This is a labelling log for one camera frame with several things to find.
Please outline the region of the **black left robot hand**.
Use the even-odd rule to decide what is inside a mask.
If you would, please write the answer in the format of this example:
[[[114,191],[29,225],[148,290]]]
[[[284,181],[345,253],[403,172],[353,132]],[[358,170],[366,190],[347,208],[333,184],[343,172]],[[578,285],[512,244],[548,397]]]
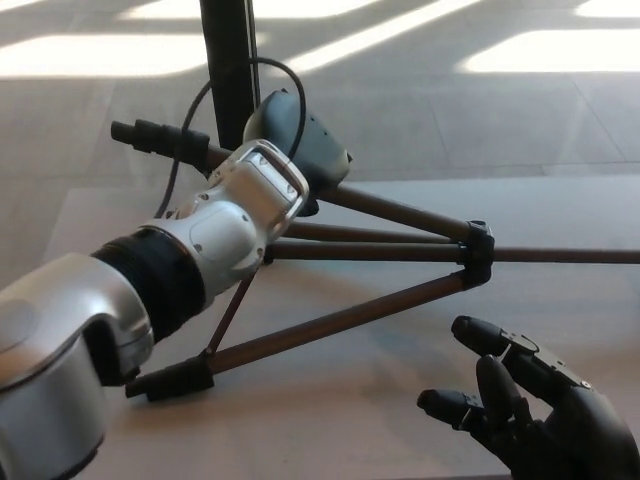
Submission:
[[[268,95],[246,122],[243,140],[263,139],[289,154],[299,126],[299,98],[286,90]],[[338,186],[350,171],[351,155],[312,112],[305,113],[305,124],[298,148],[289,156],[309,184],[309,199],[299,217],[319,212],[316,195]]]

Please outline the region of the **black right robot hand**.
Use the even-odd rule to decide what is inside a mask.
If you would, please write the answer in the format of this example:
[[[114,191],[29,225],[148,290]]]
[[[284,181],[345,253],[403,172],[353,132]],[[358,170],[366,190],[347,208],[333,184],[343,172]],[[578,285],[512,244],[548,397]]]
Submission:
[[[454,338],[477,354],[475,395],[426,389],[418,407],[467,433],[513,479],[636,479],[639,448],[611,401],[530,337],[461,315]]]

